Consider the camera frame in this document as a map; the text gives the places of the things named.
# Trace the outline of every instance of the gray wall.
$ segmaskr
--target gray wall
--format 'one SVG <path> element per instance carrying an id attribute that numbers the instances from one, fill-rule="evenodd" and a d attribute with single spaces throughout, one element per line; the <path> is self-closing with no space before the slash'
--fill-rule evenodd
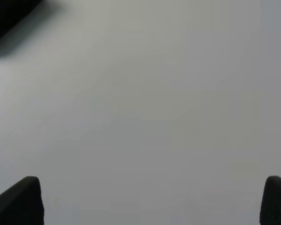
<path id="1" fill-rule="evenodd" d="M 0 53 L 0 193 L 38 176 L 52 225 L 257 225 L 281 176 L 281 0 L 49 7 Z"/>

